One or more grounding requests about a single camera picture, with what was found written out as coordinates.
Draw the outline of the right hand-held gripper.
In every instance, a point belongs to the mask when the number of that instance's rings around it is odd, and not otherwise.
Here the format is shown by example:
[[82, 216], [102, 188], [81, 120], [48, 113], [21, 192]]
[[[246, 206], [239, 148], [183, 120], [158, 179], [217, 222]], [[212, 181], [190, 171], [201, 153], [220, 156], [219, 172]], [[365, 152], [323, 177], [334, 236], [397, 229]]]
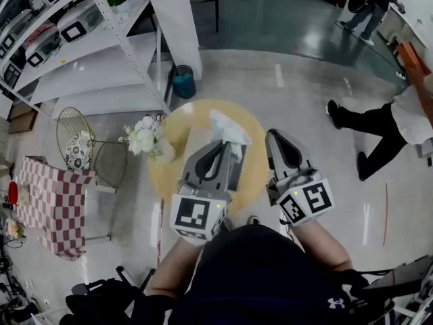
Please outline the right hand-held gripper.
[[286, 223], [296, 227], [335, 208], [328, 180], [310, 167], [310, 154], [300, 141], [280, 129], [270, 129], [265, 144], [276, 177], [267, 184], [267, 194], [271, 205], [282, 210]]

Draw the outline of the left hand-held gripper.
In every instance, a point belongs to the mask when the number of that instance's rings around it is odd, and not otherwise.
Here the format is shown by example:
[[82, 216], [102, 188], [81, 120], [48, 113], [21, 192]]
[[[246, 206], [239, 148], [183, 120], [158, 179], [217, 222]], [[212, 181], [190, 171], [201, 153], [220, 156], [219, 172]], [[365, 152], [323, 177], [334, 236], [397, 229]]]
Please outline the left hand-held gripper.
[[184, 179], [206, 182], [207, 190], [187, 181], [179, 182], [170, 208], [170, 227], [194, 246], [203, 246], [220, 231], [228, 214], [231, 145], [221, 139], [206, 144], [185, 162]]

